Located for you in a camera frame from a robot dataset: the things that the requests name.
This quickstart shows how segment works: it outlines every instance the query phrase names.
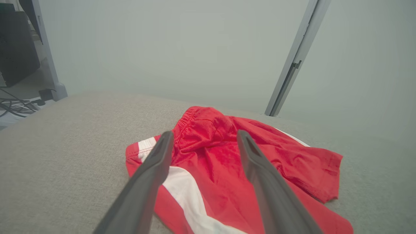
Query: beige fabric surface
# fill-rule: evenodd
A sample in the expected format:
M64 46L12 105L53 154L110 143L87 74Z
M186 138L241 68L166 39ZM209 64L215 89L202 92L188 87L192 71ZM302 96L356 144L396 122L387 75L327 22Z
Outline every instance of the beige fabric surface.
M142 95L65 98L0 131L0 233L90 233L128 181L129 144L171 130L194 104ZM339 200L356 233L415 228L414 153L378 139L217 108L344 155ZM168 233L153 218L151 233Z

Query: red fabric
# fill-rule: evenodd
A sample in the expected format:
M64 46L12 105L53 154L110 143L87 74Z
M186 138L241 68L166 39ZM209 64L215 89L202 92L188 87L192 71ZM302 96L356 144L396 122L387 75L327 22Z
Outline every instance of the red fabric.
M353 232L346 219L316 200L325 203L338 198L341 155L305 147L255 120L224 116L213 108L191 107L172 130L175 140L171 165L186 169L195 178L210 217L247 233L264 233L255 192L240 161L236 139L239 129L249 132L324 233ZM130 176L141 165L138 150L137 143L126 150ZM175 233L191 232L183 212L172 208L175 201L166 192L159 189L155 212Z

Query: white stripe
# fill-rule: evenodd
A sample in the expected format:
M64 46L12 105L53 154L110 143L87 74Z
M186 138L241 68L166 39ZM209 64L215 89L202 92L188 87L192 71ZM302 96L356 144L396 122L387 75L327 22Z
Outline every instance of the white stripe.
M299 142L301 145L303 145L303 146L307 146L307 147L310 147L308 144L306 144L305 142L303 142L303 141L301 141L301 140L297 139L296 137L294 137L294 136L292 136L292 135L290 135L290 134L288 134L288 133L286 133L286 132L284 132L284 131L282 131L282 130L279 130L279 131L281 131L281 132L283 132L284 134L288 135L289 137L291 137L291 138L292 138L292 139L294 139L295 141Z
M139 158L142 162L155 144L154 137L139 142ZM185 219L194 233L245 233L207 215L198 185L187 170L170 166L163 186L183 209Z
M142 162L146 160L147 156L155 145L156 140L154 137L139 142L139 158Z

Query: power adapter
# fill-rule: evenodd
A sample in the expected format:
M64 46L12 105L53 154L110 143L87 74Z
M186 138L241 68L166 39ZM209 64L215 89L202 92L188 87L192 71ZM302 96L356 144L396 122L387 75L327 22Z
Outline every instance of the power adapter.
M42 101L48 101L53 99L52 89L44 89L39 91L40 99Z

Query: gray wall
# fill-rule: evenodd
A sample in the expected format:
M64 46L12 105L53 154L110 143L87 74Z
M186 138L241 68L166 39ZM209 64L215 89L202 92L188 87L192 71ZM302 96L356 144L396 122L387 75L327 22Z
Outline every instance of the gray wall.
M332 0L279 116L416 143L416 1Z
M308 0L39 0L68 95L118 90L264 113Z

